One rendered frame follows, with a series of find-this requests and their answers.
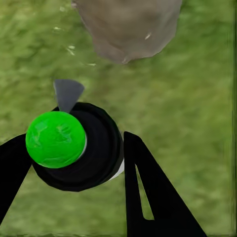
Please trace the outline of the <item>pesticide atomizer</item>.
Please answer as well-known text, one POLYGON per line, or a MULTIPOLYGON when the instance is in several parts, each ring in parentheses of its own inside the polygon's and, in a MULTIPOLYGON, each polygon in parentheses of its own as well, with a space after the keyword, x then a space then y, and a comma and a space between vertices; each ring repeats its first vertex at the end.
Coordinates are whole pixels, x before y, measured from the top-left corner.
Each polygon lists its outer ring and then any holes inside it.
POLYGON ((123 135, 102 108, 78 102, 85 87, 55 79, 58 106, 28 127, 26 149, 38 177, 62 191, 80 192, 124 171, 123 135))

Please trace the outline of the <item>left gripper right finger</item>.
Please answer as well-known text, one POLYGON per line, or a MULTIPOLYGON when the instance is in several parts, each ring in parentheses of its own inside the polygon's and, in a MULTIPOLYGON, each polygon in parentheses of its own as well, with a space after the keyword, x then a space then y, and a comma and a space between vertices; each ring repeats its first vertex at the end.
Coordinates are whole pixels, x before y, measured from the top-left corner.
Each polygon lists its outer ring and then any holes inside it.
POLYGON ((127 237, 207 237, 142 139, 123 135, 127 237), (154 220, 143 217, 135 165, 154 220))

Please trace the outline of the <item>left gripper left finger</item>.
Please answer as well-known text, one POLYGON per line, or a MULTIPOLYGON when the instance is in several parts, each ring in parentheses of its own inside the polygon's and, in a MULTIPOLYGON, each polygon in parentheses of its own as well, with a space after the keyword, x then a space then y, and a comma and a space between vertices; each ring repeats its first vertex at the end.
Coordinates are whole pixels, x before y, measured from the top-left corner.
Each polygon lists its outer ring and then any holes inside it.
POLYGON ((0 224, 32 166, 25 139, 21 134, 0 146, 0 224))

